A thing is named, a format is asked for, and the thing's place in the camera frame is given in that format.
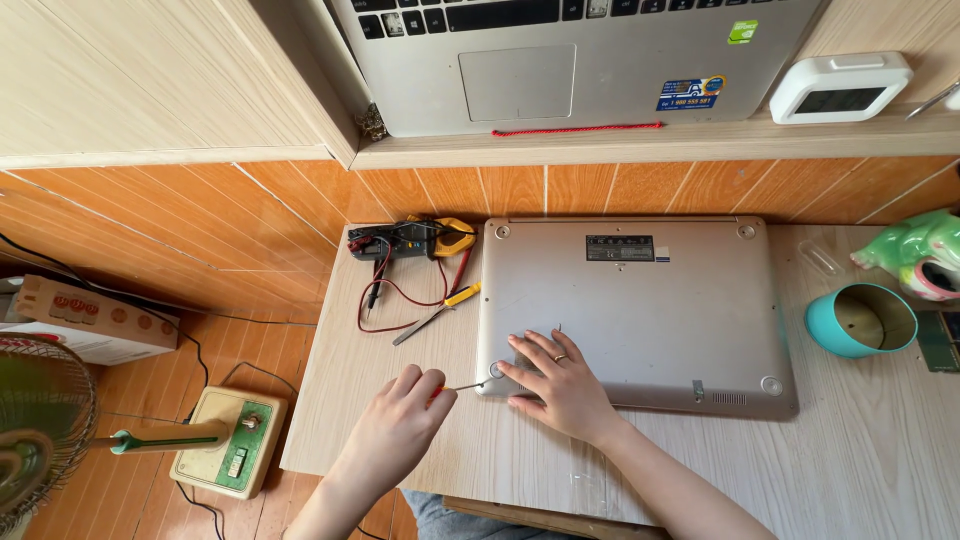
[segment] wooden desk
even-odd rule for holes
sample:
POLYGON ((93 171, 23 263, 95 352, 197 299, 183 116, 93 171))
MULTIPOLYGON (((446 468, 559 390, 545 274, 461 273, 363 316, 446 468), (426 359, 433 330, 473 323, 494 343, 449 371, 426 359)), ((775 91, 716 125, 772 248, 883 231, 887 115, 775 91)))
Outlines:
MULTIPOLYGON (((846 282, 896 289, 880 270, 847 265, 828 281, 798 259, 813 238, 838 260, 879 227, 771 227, 774 264, 801 412, 789 423, 621 409, 654 442, 716 485, 780 538, 960 538, 960 377, 926 370, 916 343, 845 360, 804 329, 807 303, 846 282)), ((476 323, 483 293, 445 313, 399 347, 395 332, 355 326, 372 264, 337 256, 280 466, 326 473, 368 399, 408 363, 473 382, 476 323)), ((464 283, 480 274, 474 250, 464 283)), ((452 274, 457 261, 450 261, 452 274)), ((398 261, 388 272, 416 299, 441 293, 436 266, 398 261)), ((387 291, 370 326, 419 318, 387 291)), ((420 466, 402 484, 423 491, 628 523, 655 525, 636 493, 592 447, 510 409, 463 392, 420 466)))

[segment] silver laptop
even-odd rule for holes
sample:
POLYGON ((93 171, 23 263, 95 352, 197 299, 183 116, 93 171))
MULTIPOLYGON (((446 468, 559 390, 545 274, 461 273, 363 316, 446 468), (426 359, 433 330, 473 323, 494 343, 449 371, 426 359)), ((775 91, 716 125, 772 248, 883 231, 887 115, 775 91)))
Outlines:
POLYGON ((528 396, 494 364, 560 329, 614 405, 787 419, 799 411, 757 217, 494 218, 484 226, 476 381, 528 396))
POLYGON ((332 0, 393 136, 740 120, 822 0, 332 0))

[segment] cardboard box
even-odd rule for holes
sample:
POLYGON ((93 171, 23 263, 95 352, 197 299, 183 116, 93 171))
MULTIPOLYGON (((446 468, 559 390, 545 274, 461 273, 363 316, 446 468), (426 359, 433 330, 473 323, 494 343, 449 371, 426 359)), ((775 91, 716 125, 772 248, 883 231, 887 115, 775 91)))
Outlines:
MULTIPOLYGON (((116 365, 177 349, 177 330, 140 309, 40 276, 0 280, 0 331, 59 341, 83 361, 116 365)), ((180 319, 163 314, 179 325, 180 319)))

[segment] finger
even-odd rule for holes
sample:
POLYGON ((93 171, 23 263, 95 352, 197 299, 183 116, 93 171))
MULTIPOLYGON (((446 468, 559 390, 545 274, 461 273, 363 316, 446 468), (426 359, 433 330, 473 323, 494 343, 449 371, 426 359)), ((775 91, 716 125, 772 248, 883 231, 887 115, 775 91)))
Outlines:
POLYGON ((566 349, 566 357, 570 358, 574 363, 586 363, 584 360, 584 354, 580 352, 580 348, 577 347, 577 344, 574 343, 572 339, 567 337, 565 333, 554 329, 553 337, 558 343, 564 346, 564 349, 566 349))
POLYGON ((530 361, 537 366, 547 377, 551 373, 556 374, 557 370, 560 369, 557 367, 557 363, 553 361, 553 358, 547 356, 546 353, 540 347, 534 345, 526 339, 516 337, 513 334, 510 334, 507 337, 507 341, 510 342, 510 345, 515 349, 523 353, 526 357, 530 358, 530 361))
POLYGON ((438 387, 444 385, 444 382, 446 382, 444 372, 439 369, 428 369, 423 372, 423 376, 420 377, 417 384, 414 384, 413 389, 410 390, 410 397, 417 403, 423 403, 424 406, 426 406, 426 401, 437 391, 438 387))
POLYGON ((541 333, 528 330, 524 332, 523 335, 527 339, 536 343, 537 345, 540 345, 540 348, 546 351, 547 355, 550 356, 550 359, 552 360, 557 356, 566 355, 566 351, 564 351, 564 349, 560 345, 558 345, 555 341, 553 341, 552 339, 548 338, 547 336, 541 333))
POLYGON ((514 366, 514 364, 504 360, 497 361, 496 367, 514 382, 519 383, 521 386, 530 388, 535 394, 540 393, 538 388, 542 389, 541 385, 544 383, 541 376, 531 373, 523 368, 518 368, 514 366))
POLYGON ((534 420, 540 420, 543 422, 543 420, 546 418, 546 407, 543 406, 543 404, 539 404, 533 400, 513 396, 507 400, 507 404, 523 412, 523 414, 526 414, 534 420))
POLYGON ((407 367, 403 368, 403 371, 400 372, 400 376, 396 378, 394 389, 390 392, 401 398, 406 396, 410 393, 410 390, 413 389, 414 384, 420 380, 420 376, 422 375, 423 372, 420 370, 418 365, 408 365, 407 367))
POLYGON ((440 424, 444 422, 446 415, 450 412, 450 409, 453 408, 453 404, 456 403, 456 401, 457 392, 447 388, 430 403, 430 406, 426 409, 426 413, 433 419, 433 425, 436 428, 439 428, 440 424))
POLYGON ((380 391, 377 392, 376 395, 377 395, 377 396, 386 396, 386 395, 387 395, 387 392, 389 392, 390 390, 392 390, 392 389, 394 388, 394 384, 396 384, 396 379, 390 379, 390 380, 388 380, 387 383, 383 385, 383 388, 380 388, 380 391))

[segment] teal cup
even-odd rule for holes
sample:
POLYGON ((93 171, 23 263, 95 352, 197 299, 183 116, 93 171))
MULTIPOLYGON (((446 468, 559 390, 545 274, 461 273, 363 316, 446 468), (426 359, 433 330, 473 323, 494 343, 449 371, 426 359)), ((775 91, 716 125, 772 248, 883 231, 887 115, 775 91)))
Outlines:
POLYGON ((854 283, 806 308, 806 331, 824 349, 845 358, 892 353, 917 337, 913 309, 894 291, 854 283))

